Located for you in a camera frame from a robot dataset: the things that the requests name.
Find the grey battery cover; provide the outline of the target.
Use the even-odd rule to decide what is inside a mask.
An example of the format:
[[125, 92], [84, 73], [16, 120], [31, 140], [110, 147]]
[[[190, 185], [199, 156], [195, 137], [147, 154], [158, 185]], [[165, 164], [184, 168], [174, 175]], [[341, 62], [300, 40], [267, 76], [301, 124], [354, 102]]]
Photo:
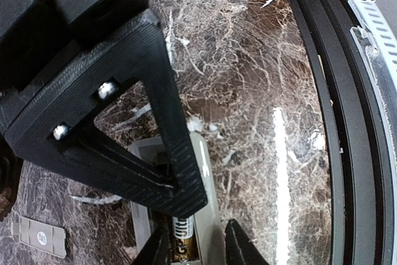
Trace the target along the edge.
[[20, 217], [18, 222], [11, 223], [11, 233], [18, 237], [19, 243], [31, 248], [61, 259], [67, 255], [66, 232], [63, 228]]

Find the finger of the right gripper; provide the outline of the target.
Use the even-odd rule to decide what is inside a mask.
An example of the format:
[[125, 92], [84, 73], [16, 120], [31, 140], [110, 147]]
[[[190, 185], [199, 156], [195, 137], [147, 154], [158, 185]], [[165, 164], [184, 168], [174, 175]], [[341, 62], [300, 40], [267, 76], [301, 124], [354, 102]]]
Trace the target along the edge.
[[[143, 117], [168, 159], [157, 168], [119, 140], [144, 138]], [[161, 22], [147, 9], [88, 50], [64, 46], [4, 98], [4, 138], [17, 157], [151, 209], [170, 209], [195, 168]]]

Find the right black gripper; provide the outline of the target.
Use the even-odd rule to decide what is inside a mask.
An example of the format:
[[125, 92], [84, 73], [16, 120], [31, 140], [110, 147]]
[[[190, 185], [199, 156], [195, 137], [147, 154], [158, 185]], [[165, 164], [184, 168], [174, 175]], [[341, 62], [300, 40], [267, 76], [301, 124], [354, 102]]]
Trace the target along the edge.
[[70, 41], [84, 47], [148, 8], [148, 0], [1, 0], [1, 91], [23, 89]]

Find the gold grey AAA battery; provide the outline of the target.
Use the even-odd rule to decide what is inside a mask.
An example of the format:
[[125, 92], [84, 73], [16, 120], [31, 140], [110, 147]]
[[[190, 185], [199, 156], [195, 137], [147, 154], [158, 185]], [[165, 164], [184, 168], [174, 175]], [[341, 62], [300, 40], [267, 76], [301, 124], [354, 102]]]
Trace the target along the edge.
[[172, 218], [172, 261], [192, 261], [198, 258], [194, 232], [194, 216]]

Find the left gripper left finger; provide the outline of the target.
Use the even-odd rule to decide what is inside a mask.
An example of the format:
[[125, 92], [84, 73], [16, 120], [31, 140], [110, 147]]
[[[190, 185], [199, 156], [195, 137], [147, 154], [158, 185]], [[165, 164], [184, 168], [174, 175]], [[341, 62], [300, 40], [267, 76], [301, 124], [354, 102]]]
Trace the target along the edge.
[[169, 231], [159, 226], [145, 243], [133, 265], [169, 265]]

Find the grey remote control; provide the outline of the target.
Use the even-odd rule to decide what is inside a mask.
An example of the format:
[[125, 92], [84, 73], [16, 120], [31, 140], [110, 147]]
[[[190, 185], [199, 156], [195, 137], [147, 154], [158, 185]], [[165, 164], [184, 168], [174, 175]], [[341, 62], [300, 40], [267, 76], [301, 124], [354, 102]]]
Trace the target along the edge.
[[[169, 231], [170, 264], [226, 264], [225, 238], [216, 198], [208, 145], [197, 132], [190, 133], [189, 154], [196, 163], [191, 171], [178, 176], [181, 187], [170, 209], [131, 203], [137, 255], [159, 226]], [[195, 241], [198, 258], [192, 261], [172, 261], [172, 218], [194, 216]]]

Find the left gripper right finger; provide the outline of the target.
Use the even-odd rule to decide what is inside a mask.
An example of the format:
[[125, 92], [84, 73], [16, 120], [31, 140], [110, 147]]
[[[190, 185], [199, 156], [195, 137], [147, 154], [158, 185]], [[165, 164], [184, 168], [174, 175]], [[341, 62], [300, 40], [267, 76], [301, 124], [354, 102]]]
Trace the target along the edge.
[[269, 265], [235, 219], [226, 225], [225, 249], [228, 265]]

